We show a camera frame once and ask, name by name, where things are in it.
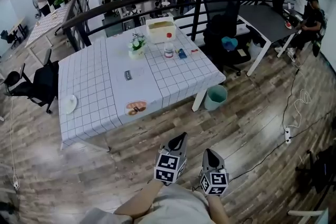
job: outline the wooden floor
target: wooden floor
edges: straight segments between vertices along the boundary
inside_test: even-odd
[[[62,59],[72,53],[64,37],[52,37],[57,44],[52,59]],[[34,51],[42,59],[47,45],[39,42]],[[0,70],[18,70],[26,62],[26,73],[32,76],[38,68],[21,45],[2,60]],[[314,153],[333,143],[335,131],[331,121],[335,116],[336,78],[321,56],[315,58],[308,48],[301,62],[311,95],[310,104],[299,104],[301,127],[261,165],[233,180],[222,198],[232,223],[295,223],[298,218],[286,215],[290,209],[313,209],[321,195],[307,187],[295,172],[295,167],[308,162],[306,150]],[[13,150],[15,167],[20,177],[19,216],[22,223],[77,223],[84,213],[98,207],[113,212],[153,177],[153,165],[158,148],[165,139],[187,131],[189,134],[187,167],[178,183],[191,188],[198,186],[204,149],[211,147],[225,158],[230,178],[253,168],[270,151],[284,141],[281,126],[283,110],[294,78],[295,69],[287,55],[280,59],[270,49],[255,73],[248,78],[229,71],[225,87],[228,101],[220,109],[208,112],[201,107],[191,110],[193,98],[156,112],[145,118],[96,137],[105,139],[112,148],[103,153],[75,144],[60,150],[61,134],[57,102],[45,108],[25,97],[14,98]],[[298,124],[299,116],[292,103],[299,96],[304,79],[297,75],[293,96],[285,115],[284,125]],[[0,160],[11,165],[10,107],[11,98],[0,95]],[[2,173],[1,179],[8,182]],[[330,218],[336,221],[335,194],[327,195],[323,206],[329,206]]]

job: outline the gray desk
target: gray desk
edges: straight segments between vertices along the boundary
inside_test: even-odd
[[[239,9],[239,16],[243,22],[256,29],[266,41],[262,51],[247,72],[247,75],[250,76],[273,42],[289,36],[278,54],[280,57],[298,30],[295,27],[288,29],[285,25],[285,19],[269,6],[243,5]]]

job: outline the paper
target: paper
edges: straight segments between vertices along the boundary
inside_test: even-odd
[[[246,53],[242,49],[238,49],[237,51],[239,52],[240,56],[246,56]]]

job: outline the trash can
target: trash can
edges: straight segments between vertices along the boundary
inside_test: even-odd
[[[219,108],[227,99],[227,90],[221,85],[210,87],[206,92],[204,107],[212,111]]]

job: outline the black railing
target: black railing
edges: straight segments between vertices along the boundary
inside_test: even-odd
[[[89,0],[71,0],[63,24],[81,13],[85,13],[89,9]],[[63,30],[67,34],[68,39],[75,51],[78,51],[78,49],[84,47],[84,45],[88,43],[87,39],[89,38],[85,34],[90,30],[87,20],[70,28],[63,28]]]
[[[69,29],[72,29],[73,27],[82,29],[81,26],[83,25],[83,23],[87,22],[87,20],[89,20],[89,19],[92,19],[96,16],[105,14],[107,12],[110,12],[111,10],[117,10],[118,8],[121,8],[121,7],[126,7],[126,6],[130,6],[132,4],[137,4],[137,3],[143,3],[143,2],[146,2],[146,1],[151,1],[151,0],[118,0],[118,1],[113,1],[113,2],[110,2],[110,3],[106,3],[104,5],[101,5],[101,6],[98,6],[96,8],[90,9],[85,13],[79,14],[78,16],[71,18],[70,20],[63,23],[62,28],[65,31],[67,31]],[[251,5],[251,4],[257,5],[260,2],[271,2],[271,0],[240,0],[240,1],[241,1],[241,4],[243,4],[243,5]],[[92,35],[96,32],[99,32],[101,30],[104,30],[106,28],[109,28],[113,25],[125,22],[127,20],[132,20],[132,19],[135,19],[135,18],[139,18],[141,16],[150,14],[154,11],[158,12],[160,10],[161,11],[169,10],[171,8],[179,8],[181,6],[183,6],[183,7],[184,6],[195,6],[194,13],[184,14],[184,15],[173,17],[174,20],[181,19],[181,18],[187,18],[187,17],[194,17],[192,23],[189,22],[186,25],[179,26],[179,28],[181,28],[181,29],[192,27],[191,33],[188,33],[187,35],[191,36],[191,40],[194,41],[196,35],[204,31],[204,30],[197,31],[197,26],[201,25],[201,24],[206,24],[208,22],[207,20],[203,20],[203,21],[199,22],[199,15],[206,14],[206,12],[200,12],[201,4],[204,4],[204,1],[196,0],[192,3],[173,4],[173,5],[169,5],[167,7],[162,7],[162,8],[155,9],[155,10],[149,10],[149,11],[142,12],[142,13],[139,13],[139,14],[136,14],[136,15],[126,16],[126,17],[124,17],[120,20],[105,24],[105,25],[103,25],[101,27],[98,27],[96,29],[88,30],[88,31],[81,31],[79,38],[81,40],[83,40],[83,42],[85,43],[86,46],[90,46],[91,42],[88,38],[90,35]],[[72,42],[73,39],[74,39],[74,37],[69,37],[70,42]]]

